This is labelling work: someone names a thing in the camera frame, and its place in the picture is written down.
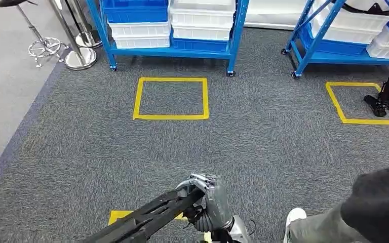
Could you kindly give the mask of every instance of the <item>gray carpet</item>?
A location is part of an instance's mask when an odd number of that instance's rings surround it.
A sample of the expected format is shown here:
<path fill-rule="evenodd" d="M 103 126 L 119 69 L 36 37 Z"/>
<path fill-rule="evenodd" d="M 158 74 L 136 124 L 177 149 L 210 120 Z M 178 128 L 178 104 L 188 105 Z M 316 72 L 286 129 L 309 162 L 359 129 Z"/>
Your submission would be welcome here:
<path fill-rule="evenodd" d="M 345 199 L 357 174 L 389 166 L 389 126 L 341 124 L 325 82 L 380 84 L 389 69 L 311 65 L 294 80 L 280 54 L 288 36 L 246 29 L 234 78 L 225 61 L 205 59 L 119 57 L 110 72 L 101 52 L 88 70 L 63 69 L 1 158 L 0 241 L 82 239 L 111 210 L 136 209 L 193 171 L 224 176 L 232 211 L 257 223 L 254 242 L 279 242 L 293 207 L 314 214 Z M 206 77 L 209 119 L 132 120 L 140 76 Z M 195 85 L 144 88 L 145 114 L 201 108 Z M 334 87 L 348 117 L 369 115 L 360 98 L 371 90 L 348 89 Z M 183 226 L 153 241 L 202 238 Z"/>

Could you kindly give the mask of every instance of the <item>gray pants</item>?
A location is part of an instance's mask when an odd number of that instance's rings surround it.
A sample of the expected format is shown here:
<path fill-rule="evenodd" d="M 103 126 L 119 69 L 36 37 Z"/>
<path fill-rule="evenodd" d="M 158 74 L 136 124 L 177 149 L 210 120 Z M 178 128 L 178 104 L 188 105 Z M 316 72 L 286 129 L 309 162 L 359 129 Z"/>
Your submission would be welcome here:
<path fill-rule="evenodd" d="M 341 204 L 326 213 L 298 219 L 290 223 L 292 243 L 350 243 L 368 242 L 341 217 Z"/>

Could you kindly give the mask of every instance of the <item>person's leg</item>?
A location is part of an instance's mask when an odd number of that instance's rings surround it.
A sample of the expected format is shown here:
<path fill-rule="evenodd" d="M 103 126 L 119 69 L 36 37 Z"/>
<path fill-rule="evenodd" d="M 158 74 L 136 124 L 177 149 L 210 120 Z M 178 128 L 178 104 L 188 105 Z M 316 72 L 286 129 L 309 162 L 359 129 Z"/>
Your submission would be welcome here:
<path fill-rule="evenodd" d="M 291 222 L 286 227 L 284 243 L 368 242 L 355 229 L 345 224 L 340 208 L 341 204 L 326 213 L 307 218 L 302 213 L 303 209 L 293 209 L 288 216 Z"/>

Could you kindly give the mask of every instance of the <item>shelf leg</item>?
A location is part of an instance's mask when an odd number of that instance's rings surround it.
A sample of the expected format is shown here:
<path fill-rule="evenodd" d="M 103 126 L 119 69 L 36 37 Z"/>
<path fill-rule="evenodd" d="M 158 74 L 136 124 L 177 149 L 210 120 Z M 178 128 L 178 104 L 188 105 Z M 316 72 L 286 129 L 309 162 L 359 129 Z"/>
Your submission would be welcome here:
<path fill-rule="evenodd" d="M 292 41 L 295 41 L 296 38 L 297 38 L 297 34 L 299 33 L 300 31 L 300 25 L 305 21 L 311 7 L 313 6 L 314 4 L 314 0 L 308 0 L 306 2 L 306 5 L 305 5 L 305 8 L 303 9 L 302 11 L 302 14 L 300 15 L 300 18 L 299 20 L 297 21 L 297 24 L 296 26 L 294 27 L 294 30 L 291 32 L 291 35 L 290 35 L 290 38 L 289 40 L 287 41 L 287 44 L 286 46 L 284 47 L 285 51 L 286 52 L 289 52 L 291 50 L 291 42 Z"/>
<path fill-rule="evenodd" d="M 245 17 L 247 15 L 249 0 L 238 0 L 237 3 L 237 15 L 235 19 L 235 26 L 233 29 L 233 35 L 229 41 L 229 52 L 231 57 L 229 58 L 229 64 L 227 66 L 227 74 L 232 76 L 235 74 L 234 67 L 236 56 L 238 54 L 239 43 L 241 41 L 242 31 L 244 30 Z"/>
<path fill-rule="evenodd" d="M 321 26 L 320 30 L 318 31 L 317 36 L 314 38 L 313 43 L 309 47 L 308 50 L 306 50 L 305 56 L 299 62 L 299 66 L 297 67 L 295 74 L 296 76 L 301 76 L 303 73 L 303 70 L 308 65 L 311 57 L 313 56 L 314 52 L 317 49 L 318 44 L 320 44 L 321 40 L 323 39 L 324 35 L 326 34 L 327 30 L 329 29 L 330 25 L 332 24 L 333 20 L 335 19 L 336 15 L 338 15 L 339 10 L 342 8 L 343 4 L 345 3 L 345 0 L 336 0 L 335 4 L 333 5 L 332 9 L 330 10 L 329 15 L 324 20 L 323 25 Z"/>
<path fill-rule="evenodd" d="M 99 17 L 99 11 L 96 7 L 95 0 L 86 0 L 87 6 L 89 6 L 90 15 L 92 16 L 93 21 L 95 22 L 96 29 L 98 30 L 99 37 L 102 40 L 103 48 L 105 49 L 105 53 L 108 57 L 110 66 L 117 67 L 117 63 L 115 62 L 114 55 L 111 54 L 111 45 L 108 40 L 108 35 L 106 34 L 105 28 L 107 27 L 104 21 L 101 21 Z"/>

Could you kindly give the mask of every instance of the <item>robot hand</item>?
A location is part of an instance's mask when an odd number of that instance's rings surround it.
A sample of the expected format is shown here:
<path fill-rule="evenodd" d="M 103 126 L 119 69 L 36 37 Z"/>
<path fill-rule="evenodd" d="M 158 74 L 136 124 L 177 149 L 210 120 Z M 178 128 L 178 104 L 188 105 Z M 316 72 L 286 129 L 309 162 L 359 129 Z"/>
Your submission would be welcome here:
<path fill-rule="evenodd" d="M 192 173 L 187 180 L 178 184 L 175 190 L 178 191 L 180 197 L 185 197 L 194 187 L 204 192 L 206 201 L 205 209 L 198 205 L 186 211 L 186 217 L 198 231 L 211 232 L 213 241 L 214 234 L 220 234 L 217 237 L 221 238 L 224 231 L 231 240 L 251 242 L 242 219 L 238 215 L 232 216 L 230 212 L 226 188 L 220 177 Z"/>

